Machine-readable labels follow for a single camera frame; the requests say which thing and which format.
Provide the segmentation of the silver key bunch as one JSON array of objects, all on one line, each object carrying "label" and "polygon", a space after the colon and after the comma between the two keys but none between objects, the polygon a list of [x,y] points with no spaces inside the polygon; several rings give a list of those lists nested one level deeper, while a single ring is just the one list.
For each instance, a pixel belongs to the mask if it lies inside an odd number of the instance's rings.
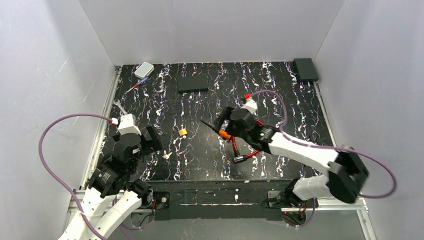
[{"label": "silver key bunch", "polygon": [[165,160],[168,160],[171,157],[172,154],[173,154],[173,152],[167,152],[166,150],[164,150],[162,158],[165,159]]}]

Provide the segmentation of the brass padlock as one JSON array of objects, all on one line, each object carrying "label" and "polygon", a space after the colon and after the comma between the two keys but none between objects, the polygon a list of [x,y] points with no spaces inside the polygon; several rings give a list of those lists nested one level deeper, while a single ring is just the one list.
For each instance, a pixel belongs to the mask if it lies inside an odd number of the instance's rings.
[{"label": "brass padlock", "polygon": [[179,134],[180,137],[182,137],[182,138],[185,139],[187,137],[187,135],[188,135],[188,131],[187,131],[186,128],[179,128],[178,129],[178,134]]}]

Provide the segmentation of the red cable lock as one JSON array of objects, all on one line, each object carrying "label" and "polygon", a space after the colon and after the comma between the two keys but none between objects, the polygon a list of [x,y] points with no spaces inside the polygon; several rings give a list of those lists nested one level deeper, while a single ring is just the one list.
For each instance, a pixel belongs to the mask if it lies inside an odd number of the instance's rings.
[{"label": "red cable lock", "polygon": [[256,155],[258,155],[261,151],[255,150],[249,154],[240,154],[240,151],[237,147],[237,143],[236,143],[236,138],[234,136],[232,136],[230,138],[230,141],[232,143],[232,148],[233,148],[233,152],[234,152],[234,158],[232,159],[232,162],[234,164],[239,164],[239,163],[243,163],[245,161],[247,161],[248,159],[255,157]]}]

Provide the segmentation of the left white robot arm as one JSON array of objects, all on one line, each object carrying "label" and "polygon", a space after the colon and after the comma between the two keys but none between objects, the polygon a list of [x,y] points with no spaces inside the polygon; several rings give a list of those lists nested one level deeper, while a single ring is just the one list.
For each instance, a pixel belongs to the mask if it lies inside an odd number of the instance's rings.
[{"label": "left white robot arm", "polygon": [[88,180],[84,197],[61,240],[98,240],[114,230],[142,205],[153,201],[153,188],[141,179],[130,181],[141,160],[163,148],[156,129],[123,130],[113,137],[113,151],[105,154]]}]

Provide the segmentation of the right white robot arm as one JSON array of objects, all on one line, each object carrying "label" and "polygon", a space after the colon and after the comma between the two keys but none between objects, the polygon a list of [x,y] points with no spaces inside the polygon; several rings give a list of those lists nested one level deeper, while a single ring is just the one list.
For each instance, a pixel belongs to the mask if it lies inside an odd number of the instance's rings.
[{"label": "right white robot arm", "polygon": [[245,108],[223,108],[212,125],[220,130],[225,121],[229,135],[243,139],[255,150],[295,160],[321,173],[293,180],[285,193],[293,199],[334,197],[353,204],[369,177],[368,169],[353,149],[300,140],[274,126],[259,123]]}]

